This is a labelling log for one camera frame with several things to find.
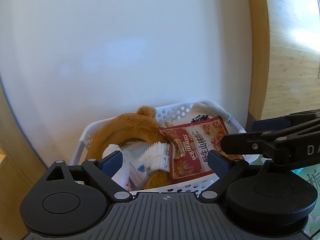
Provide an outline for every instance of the red snack bag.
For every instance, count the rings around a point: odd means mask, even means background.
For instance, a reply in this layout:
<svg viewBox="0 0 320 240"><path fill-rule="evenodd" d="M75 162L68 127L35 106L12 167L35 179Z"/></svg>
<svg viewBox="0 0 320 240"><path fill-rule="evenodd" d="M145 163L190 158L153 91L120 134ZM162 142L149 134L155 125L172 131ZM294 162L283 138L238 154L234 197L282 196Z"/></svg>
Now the red snack bag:
<svg viewBox="0 0 320 240"><path fill-rule="evenodd" d="M219 116L197 123L160 127L159 129L171 143L170 177L173 183L197 179L214 173L207 163L208 152L216 150L223 153L220 141L225 134L228 134Z"/></svg>

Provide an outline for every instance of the brown fur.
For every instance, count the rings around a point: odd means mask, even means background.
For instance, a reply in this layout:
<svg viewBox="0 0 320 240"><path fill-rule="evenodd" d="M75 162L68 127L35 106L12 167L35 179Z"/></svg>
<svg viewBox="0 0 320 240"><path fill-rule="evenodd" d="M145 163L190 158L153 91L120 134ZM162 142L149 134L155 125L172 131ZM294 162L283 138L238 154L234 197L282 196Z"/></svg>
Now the brown fur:
<svg viewBox="0 0 320 240"><path fill-rule="evenodd" d="M159 123L154 119L156 110L149 106L142 106L137 113L121 114L106 123L92 137L86 160L102 158L104 150L110 144L124 145L128 141L142 140L151 145L156 142L169 143L160 133ZM169 173L156 171L151 174L146 188L170 185Z"/></svg>

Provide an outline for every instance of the gray ribbed plate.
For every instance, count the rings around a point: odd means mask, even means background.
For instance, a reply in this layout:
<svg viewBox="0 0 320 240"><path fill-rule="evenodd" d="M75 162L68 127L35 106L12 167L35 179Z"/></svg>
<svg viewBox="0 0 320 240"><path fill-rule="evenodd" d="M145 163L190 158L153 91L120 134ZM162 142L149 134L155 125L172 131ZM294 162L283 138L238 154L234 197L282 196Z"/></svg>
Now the gray ribbed plate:
<svg viewBox="0 0 320 240"><path fill-rule="evenodd" d="M43 240L34 233L25 240ZM199 202L193 193L139 193L115 204L99 225L66 240L267 240L234 226L216 204ZM277 238L307 240L303 233Z"/></svg>

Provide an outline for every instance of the white wall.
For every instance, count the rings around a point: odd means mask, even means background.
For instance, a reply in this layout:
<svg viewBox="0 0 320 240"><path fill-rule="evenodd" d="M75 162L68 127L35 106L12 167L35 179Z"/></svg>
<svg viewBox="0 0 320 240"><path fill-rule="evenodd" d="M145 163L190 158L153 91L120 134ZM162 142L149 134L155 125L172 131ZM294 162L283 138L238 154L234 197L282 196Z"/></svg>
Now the white wall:
<svg viewBox="0 0 320 240"><path fill-rule="evenodd" d="M245 125L248 0L0 0L0 75L26 137L68 161L89 123L208 98Z"/></svg>

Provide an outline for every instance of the basket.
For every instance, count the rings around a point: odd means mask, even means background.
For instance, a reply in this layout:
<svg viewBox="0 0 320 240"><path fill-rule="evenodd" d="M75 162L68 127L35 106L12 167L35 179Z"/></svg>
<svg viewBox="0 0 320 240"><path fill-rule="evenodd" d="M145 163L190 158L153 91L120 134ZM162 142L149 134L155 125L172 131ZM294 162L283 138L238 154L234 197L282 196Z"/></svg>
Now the basket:
<svg viewBox="0 0 320 240"><path fill-rule="evenodd" d="M198 101L157 107L156 120L158 122L163 122L180 119L190 111L191 107L196 102ZM113 118L114 117L93 122L84 129L76 150L71 158L70 165L78 165L84 161L87 150L89 149L92 141L93 134ZM233 117L231 117L229 122L226 123L226 127L230 134L245 133L244 128ZM255 161L258 157L259 155L244 155L244 159L249 163ZM198 179L172 184L165 187L132 191L131 194L135 196L137 192L195 192L196 195L199 195L204 189L218 179L219 177L214 173Z"/></svg>

